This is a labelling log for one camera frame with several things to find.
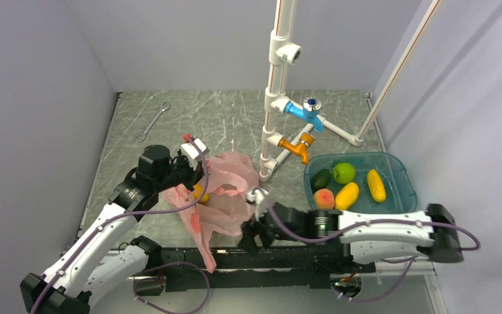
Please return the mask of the pink plastic bag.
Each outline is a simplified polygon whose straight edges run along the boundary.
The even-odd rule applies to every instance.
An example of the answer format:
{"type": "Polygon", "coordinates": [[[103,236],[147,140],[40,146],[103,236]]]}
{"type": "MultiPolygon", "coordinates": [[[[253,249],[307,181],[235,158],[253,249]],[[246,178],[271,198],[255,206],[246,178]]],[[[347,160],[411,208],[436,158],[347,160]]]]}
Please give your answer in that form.
{"type": "Polygon", "coordinates": [[[211,253],[210,241],[214,232],[240,236],[241,224],[254,215],[246,203],[247,191],[259,185],[259,175],[250,157],[240,152],[224,152],[207,159],[209,181],[204,198],[180,211],[179,217],[193,237],[208,272],[217,263],[211,253]]]}

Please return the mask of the peach fake fruit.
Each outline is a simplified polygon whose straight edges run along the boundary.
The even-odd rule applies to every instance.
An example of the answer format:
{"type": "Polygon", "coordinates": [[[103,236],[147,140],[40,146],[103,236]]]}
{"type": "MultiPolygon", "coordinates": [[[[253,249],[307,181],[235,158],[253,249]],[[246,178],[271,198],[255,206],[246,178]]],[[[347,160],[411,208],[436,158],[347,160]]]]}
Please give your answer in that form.
{"type": "Polygon", "coordinates": [[[327,188],[319,189],[313,194],[313,201],[317,209],[334,209],[335,196],[327,188]]]}

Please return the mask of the dark green fake avocado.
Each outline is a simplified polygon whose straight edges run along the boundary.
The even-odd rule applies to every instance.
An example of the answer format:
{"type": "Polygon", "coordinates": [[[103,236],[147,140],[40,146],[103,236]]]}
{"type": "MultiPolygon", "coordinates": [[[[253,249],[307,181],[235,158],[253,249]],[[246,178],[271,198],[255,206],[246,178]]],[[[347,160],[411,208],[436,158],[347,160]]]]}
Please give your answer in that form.
{"type": "Polygon", "coordinates": [[[310,187],[312,193],[315,193],[318,190],[327,188],[328,184],[331,181],[331,172],[329,169],[319,170],[316,174],[314,174],[310,178],[310,187]]]}

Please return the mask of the yellow fake mango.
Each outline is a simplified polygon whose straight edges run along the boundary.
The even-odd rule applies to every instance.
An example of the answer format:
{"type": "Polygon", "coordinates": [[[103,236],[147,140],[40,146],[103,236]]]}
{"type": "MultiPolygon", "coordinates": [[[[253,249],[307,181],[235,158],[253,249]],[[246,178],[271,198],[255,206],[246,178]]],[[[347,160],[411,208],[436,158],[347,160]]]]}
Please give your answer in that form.
{"type": "Polygon", "coordinates": [[[346,184],[335,196],[335,209],[349,210],[357,202],[359,194],[360,188],[355,182],[346,184]]]}

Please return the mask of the green fake fruit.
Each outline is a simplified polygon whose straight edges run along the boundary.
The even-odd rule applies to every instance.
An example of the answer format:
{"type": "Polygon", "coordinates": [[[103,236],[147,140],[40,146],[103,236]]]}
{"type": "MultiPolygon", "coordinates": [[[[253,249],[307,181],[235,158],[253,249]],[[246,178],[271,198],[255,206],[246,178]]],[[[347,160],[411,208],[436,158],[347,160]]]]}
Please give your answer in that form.
{"type": "Polygon", "coordinates": [[[336,183],[346,185],[355,179],[356,169],[350,163],[341,162],[333,167],[332,176],[336,183]]]}

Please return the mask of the yellow wrinkled fake fruit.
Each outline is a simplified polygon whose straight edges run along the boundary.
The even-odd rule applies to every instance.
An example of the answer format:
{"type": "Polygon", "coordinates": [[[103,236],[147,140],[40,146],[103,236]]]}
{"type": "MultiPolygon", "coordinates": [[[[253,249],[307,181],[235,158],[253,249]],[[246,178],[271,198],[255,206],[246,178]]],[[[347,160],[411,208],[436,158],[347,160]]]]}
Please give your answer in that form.
{"type": "Polygon", "coordinates": [[[382,181],[381,176],[375,169],[371,169],[367,173],[367,186],[369,188],[371,197],[377,202],[382,203],[386,201],[387,193],[382,181]]]}

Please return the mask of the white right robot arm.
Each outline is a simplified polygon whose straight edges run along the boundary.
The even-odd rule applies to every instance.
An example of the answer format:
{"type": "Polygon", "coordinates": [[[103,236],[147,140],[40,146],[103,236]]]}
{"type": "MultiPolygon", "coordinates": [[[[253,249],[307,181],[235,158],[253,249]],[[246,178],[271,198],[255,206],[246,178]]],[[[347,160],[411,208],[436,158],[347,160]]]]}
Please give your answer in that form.
{"type": "Polygon", "coordinates": [[[259,252],[256,237],[263,248],[280,240],[343,247],[334,254],[334,263],[341,271],[409,256],[442,264],[463,261],[455,218],[438,203],[429,204],[424,211],[383,215],[334,209],[304,212],[278,202],[268,209],[261,202],[252,217],[242,223],[241,231],[238,246],[251,254],[259,252]]]}

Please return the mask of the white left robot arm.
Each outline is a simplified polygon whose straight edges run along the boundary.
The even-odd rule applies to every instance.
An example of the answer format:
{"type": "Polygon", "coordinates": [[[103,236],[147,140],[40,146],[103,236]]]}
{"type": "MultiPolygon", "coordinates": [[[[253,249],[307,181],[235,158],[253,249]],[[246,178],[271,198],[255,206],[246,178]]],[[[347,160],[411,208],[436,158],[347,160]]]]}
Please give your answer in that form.
{"type": "Polygon", "coordinates": [[[132,275],[152,275],[179,265],[161,245],[141,235],[103,262],[112,246],[145,215],[153,213],[159,195],[178,186],[192,189],[207,178],[208,147],[187,139],[175,156],[163,145],[147,146],[119,183],[87,231],[42,274],[29,273],[20,283],[28,313],[89,313],[116,285],[132,275]]]}

